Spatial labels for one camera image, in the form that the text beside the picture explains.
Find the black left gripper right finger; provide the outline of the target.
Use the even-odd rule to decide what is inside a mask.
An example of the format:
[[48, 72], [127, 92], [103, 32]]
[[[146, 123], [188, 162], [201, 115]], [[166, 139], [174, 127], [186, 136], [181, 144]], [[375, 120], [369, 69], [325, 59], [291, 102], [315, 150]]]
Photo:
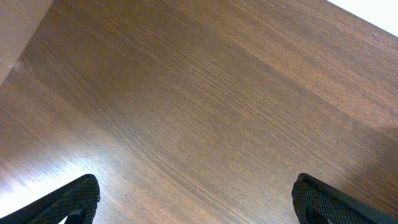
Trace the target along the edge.
[[294, 183], [292, 203], [300, 223], [397, 223], [396, 218], [306, 173]]

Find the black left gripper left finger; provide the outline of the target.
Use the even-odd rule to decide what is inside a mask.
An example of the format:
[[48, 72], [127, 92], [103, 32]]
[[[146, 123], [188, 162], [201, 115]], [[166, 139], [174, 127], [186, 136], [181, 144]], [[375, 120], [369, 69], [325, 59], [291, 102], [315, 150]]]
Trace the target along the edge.
[[1, 223], [92, 224], [100, 201], [93, 174], [85, 174], [29, 205], [1, 218]]

